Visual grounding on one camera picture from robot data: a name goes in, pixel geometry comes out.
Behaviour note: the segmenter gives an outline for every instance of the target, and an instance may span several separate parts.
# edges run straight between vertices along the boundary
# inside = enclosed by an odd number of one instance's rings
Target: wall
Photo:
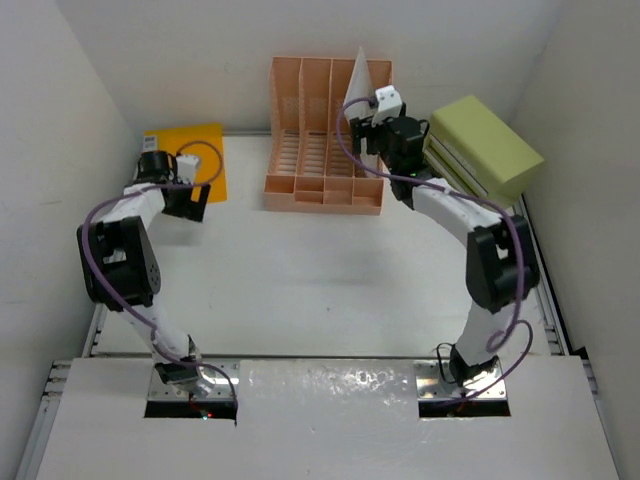
[[[571,0],[514,126],[548,165],[527,202],[623,478],[640,478],[640,4]]]
[[[136,134],[218,120],[269,125],[273,55],[394,61],[409,112],[475,93],[503,118],[563,0],[58,0]]]
[[[91,318],[75,228],[138,149],[53,0],[0,2],[0,479]]]

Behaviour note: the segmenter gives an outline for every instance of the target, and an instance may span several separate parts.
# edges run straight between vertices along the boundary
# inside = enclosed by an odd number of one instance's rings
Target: yellow panel
[[[144,133],[145,137],[155,135],[157,137],[157,149],[164,150],[171,154],[176,154],[178,149],[184,144],[193,140],[204,140],[212,143],[224,155],[222,145],[222,125],[210,123],[207,125],[195,125],[192,127],[169,128],[166,130],[150,130]],[[202,165],[196,175],[196,182],[204,182],[211,178],[218,169],[218,156],[206,145],[193,145],[184,150],[183,153],[197,155],[202,160]],[[200,189],[195,188],[192,200],[197,200]],[[224,202],[227,199],[227,179],[225,171],[222,170],[220,176],[211,184],[207,203]]]

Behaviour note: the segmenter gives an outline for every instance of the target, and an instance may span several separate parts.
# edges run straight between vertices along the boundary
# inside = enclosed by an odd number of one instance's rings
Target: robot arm
[[[185,332],[169,321],[157,294],[161,279],[158,263],[147,235],[147,228],[159,213],[201,222],[210,187],[203,187],[197,201],[193,189],[145,190],[157,184],[192,184],[200,165],[193,155],[172,157],[166,152],[145,152],[138,162],[134,183],[124,195],[139,195],[120,200],[109,212],[89,227],[89,245],[101,273],[138,313],[150,321],[145,325],[122,307],[97,281],[82,252],[81,230],[78,244],[90,298],[117,311],[130,323],[152,352],[156,370],[165,384],[197,394],[206,390],[206,376],[196,366],[175,365],[166,355],[184,362],[199,360],[200,354]]]
[[[473,300],[462,335],[451,350],[450,373],[459,386],[493,367],[497,357],[487,344],[497,331],[504,331],[514,312],[517,266],[515,249],[502,217],[476,203],[449,195],[460,186],[442,178],[440,168],[423,153],[428,122],[406,116],[406,105],[393,86],[376,91],[368,118],[351,121],[353,152],[360,153],[366,139],[367,153],[378,154],[390,173],[428,180],[443,187],[438,191],[425,186],[391,180],[395,197],[411,209],[435,220],[467,250],[466,285]],[[539,270],[528,222],[511,217],[521,243],[525,266],[525,291],[539,281]]]

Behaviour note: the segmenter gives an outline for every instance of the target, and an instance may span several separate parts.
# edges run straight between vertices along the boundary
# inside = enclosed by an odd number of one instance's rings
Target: green box
[[[424,143],[426,161],[452,185],[512,206],[544,159],[474,96],[436,110]]]

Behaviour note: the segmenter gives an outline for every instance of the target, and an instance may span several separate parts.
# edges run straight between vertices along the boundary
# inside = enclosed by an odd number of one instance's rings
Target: brown rack
[[[387,60],[369,60],[374,88],[391,84]],[[383,180],[346,157],[335,132],[355,60],[274,57],[270,74],[273,147],[264,187],[268,210],[379,215]],[[350,146],[349,125],[340,132]]]

